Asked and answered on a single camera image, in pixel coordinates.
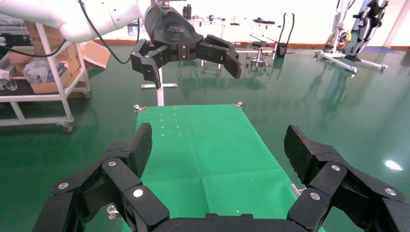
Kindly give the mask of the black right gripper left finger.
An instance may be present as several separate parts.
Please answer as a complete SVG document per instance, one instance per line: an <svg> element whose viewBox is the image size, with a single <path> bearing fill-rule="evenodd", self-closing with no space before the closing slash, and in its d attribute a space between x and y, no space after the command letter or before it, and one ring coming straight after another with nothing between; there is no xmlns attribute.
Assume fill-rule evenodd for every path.
<svg viewBox="0 0 410 232"><path fill-rule="evenodd" d="M83 232L112 204L133 232L151 232L169 219L168 208L141 179L152 150L152 127L142 123L130 139L112 143L94 164L51 188L35 232Z"/></svg>

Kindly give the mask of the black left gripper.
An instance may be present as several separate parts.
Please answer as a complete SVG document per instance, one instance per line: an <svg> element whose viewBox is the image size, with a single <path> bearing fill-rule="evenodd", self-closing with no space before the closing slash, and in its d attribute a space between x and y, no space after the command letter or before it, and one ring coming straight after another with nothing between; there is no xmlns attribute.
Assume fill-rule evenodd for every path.
<svg viewBox="0 0 410 232"><path fill-rule="evenodd" d="M223 65L235 79L240 78L242 64L235 46L214 35L205 38L173 7L151 5L145 13L146 32L153 44L139 40L130 52L132 69L144 80L161 88L159 68L169 61L202 59Z"/></svg>

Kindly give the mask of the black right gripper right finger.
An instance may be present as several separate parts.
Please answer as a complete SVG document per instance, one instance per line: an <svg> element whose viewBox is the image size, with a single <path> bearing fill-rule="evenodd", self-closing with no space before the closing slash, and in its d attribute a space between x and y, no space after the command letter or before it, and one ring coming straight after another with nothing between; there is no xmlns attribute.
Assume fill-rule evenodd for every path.
<svg viewBox="0 0 410 232"><path fill-rule="evenodd" d="M287 128L284 152L305 189L287 220L316 232L337 208L366 232L407 232L410 206L393 186L352 167L332 146L309 139L297 125Z"/></svg>

